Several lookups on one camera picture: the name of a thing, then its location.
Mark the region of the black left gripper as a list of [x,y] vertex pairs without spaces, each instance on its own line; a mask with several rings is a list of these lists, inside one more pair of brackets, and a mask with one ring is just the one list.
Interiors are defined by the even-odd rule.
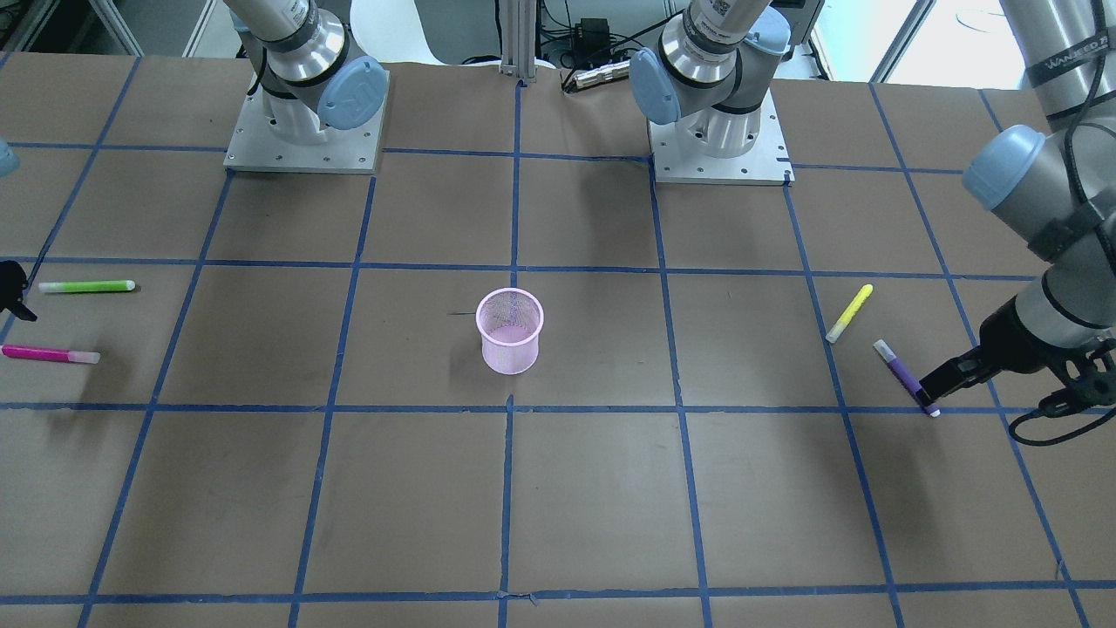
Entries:
[[940,398],[933,405],[944,413],[959,408],[993,408],[989,389],[1002,371],[1049,371],[1061,388],[1038,403],[1043,418],[1061,418],[1113,406],[1112,334],[1093,335],[1076,347],[1057,347],[1024,329],[1014,301],[990,315],[979,330],[979,346],[949,358],[918,380],[918,398]]

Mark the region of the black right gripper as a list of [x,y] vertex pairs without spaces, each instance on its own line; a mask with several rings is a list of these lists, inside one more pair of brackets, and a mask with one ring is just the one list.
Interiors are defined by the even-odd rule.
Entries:
[[36,322],[38,315],[25,306],[25,290],[28,286],[23,265],[16,261],[1,262],[1,311],[8,311],[25,322]]

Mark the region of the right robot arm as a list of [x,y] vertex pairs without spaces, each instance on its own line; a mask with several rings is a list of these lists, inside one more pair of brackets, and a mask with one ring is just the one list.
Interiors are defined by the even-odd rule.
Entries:
[[388,71],[314,1],[231,1],[247,59],[17,52],[3,69],[3,316],[81,203],[79,257],[137,265],[206,253],[235,171],[271,174],[314,218],[365,218]]

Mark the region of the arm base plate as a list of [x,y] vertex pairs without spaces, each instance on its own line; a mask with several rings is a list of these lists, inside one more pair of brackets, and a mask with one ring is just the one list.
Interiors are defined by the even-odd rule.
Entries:
[[715,108],[667,125],[647,123],[655,178],[670,184],[785,186],[796,181],[771,91],[758,110]]
[[224,167],[256,174],[375,174],[387,113],[354,131],[323,125],[298,99],[279,99],[259,84],[241,104]]

